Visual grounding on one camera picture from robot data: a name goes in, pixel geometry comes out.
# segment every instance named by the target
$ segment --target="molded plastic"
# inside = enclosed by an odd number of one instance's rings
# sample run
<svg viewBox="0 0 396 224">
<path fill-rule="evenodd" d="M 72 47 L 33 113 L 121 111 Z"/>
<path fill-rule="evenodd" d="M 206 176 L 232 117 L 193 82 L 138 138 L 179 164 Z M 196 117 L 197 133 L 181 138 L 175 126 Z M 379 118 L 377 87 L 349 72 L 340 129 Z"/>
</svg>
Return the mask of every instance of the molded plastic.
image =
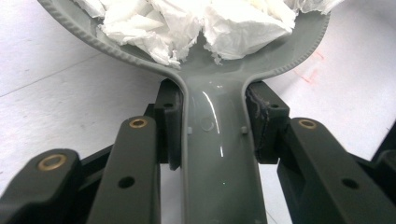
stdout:
<svg viewBox="0 0 396 224">
<path fill-rule="evenodd" d="M 184 223 L 266 223 L 262 186 L 254 157 L 245 91 L 253 81 L 273 77 L 303 62 L 318 46 L 330 16 L 300 14 L 293 34 L 236 61 L 213 62 L 198 43 L 181 69 L 155 63 L 132 46 L 106 37 L 78 5 L 39 0 L 72 34 L 102 52 L 169 77 L 184 94 L 182 162 Z"/>
</svg>

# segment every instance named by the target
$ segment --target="round hole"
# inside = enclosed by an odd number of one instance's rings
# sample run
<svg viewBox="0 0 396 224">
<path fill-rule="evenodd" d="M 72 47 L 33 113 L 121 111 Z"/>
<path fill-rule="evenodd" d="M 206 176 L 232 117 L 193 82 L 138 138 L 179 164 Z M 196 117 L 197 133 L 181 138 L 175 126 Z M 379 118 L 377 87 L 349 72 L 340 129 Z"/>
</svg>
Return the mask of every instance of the round hole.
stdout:
<svg viewBox="0 0 396 224">
<path fill-rule="evenodd" d="M 164 104 L 163 107 L 165 107 L 165 108 L 171 108 L 171 107 L 173 107 L 173 105 L 172 105 L 172 104 Z"/>
<path fill-rule="evenodd" d="M 343 182 L 343 184 L 344 184 L 346 187 L 348 187 L 348 188 L 350 188 L 350 189 L 358 189 L 358 188 L 359 188 L 358 183 L 356 183 L 356 181 L 353 180 L 353 179 L 344 178 L 344 179 L 342 179 L 342 182 Z"/>
<path fill-rule="evenodd" d="M 128 189 L 134 184 L 134 178 L 131 176 L 126 176 L 119 181 L 119 187 L 121 189 Z"/>
<path fill-rule="evenodd" d="M 299 124 L 306 129 L 316 129 L 317 124 L 314 121 L 308 120 L 308 119 L 300 119 Z"/>
<path fill-rule="evenodd" d="M 137 121 L 134 122 L 135 126 L 140 126 L 140 125 L 143 125 L 143 124 L 144 124 L 143 120 L 137 120 Z"/>
<path fill-rule="evenodd" d="M 44 158 L 37 166 L 41 171 L 55 170 L 61 167 L 66 160 L 67 157 L 64 154 L 53 154 Z"/>
<path fill-rule="evenodd" d="M 143 128 L 148 124 L 145 119 L 134 119 L 132 120 L 129 125 L 133 128 Z"/>
</svg>

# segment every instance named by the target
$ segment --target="brass insert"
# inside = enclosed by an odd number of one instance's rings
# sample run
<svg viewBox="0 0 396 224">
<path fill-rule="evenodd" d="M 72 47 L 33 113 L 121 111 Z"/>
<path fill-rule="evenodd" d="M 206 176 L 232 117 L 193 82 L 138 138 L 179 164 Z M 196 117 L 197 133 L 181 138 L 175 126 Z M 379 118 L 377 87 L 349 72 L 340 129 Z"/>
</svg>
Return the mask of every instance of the brass insert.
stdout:
<svg viewBox="0 0 396 224">
<path fill-rule="evenodd" d="M 63 154 L 53 154 L 44 158 L 39 164 L 40 171 L 50 171 L 61 167 L 66 162 L 67 157 Z"/>
<path fill-rule="evenodd" d="M 148 124 L 145 119 L 134 119 L 129 123 L 132 128 L 143 128 Z"/>
<path fill-rule="evenodd" d="M 317 124 L 309 119 L 300 119 L 298 123 L 306 129 L 316 129 Z"/>
</svg>

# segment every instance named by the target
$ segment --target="white surface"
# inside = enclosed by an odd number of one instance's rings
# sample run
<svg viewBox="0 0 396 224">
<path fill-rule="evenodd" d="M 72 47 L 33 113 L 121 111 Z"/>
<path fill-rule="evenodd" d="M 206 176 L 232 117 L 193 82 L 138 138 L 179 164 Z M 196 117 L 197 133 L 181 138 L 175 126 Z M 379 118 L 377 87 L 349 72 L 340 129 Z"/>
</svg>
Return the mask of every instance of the white surface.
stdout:
<svg viewBox="0 0 396 224">
<path fill-rule="evenodd" d="M 120 63 L 70 35 L 33 0 L 0 14 L 0 192 L 36 154 L 70 147 L 84 158 L 114 141 L 123 120 L 155 100 L 154 74 Z M 370 159 L 396 119 L 396 2 L 346 0 L 303 64 L 266 82 L 292 117 L 324 123 Z M 162 165 L 163 223 L 180 223 L 179 171 Z M 261 165 L 269 223 L 290 223 L 276 167 Z"/>
</svg>

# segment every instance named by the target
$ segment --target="crumpled paper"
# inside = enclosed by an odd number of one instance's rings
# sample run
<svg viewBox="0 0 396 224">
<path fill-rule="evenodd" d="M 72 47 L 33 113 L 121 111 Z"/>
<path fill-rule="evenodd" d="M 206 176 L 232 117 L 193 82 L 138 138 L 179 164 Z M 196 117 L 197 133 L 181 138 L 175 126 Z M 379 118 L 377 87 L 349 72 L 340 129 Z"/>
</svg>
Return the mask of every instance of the crumpled paper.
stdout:
<svg viewBox="0 0 396 224">
<path fill-rule="evenodd" d="M 103 18 L 105 16 L 105 8 L 99 0 L 75 0 L 75 2 L 87 11 L 92 18 Z"/>
<path fill-rule="evenodd" d="M 299 11 L 327 14 L 343 0 L 75 0 L 120 45 L 180 68 L 202 31 L 215 63 L 241 59 L 290 35 Z"/>
<path fill-rule="evenodd" d="M 303 13 L 310 11 L 320 11 L 321 14 L 328 14 L 334 7 L 344 0 L 284 0 L 286 5 L 292 10 Z"/>
<path fill-rule="evenodd" d="M 225 60 L 241 59 L 291 34 L 295 13 L 282 1 L 268 2 L 253 7 L 247 1 L 214 0 L 206 8 L 205 48 L 213 52 L 216 63 L 219 63 L 217 56 Z"/>
</svg>

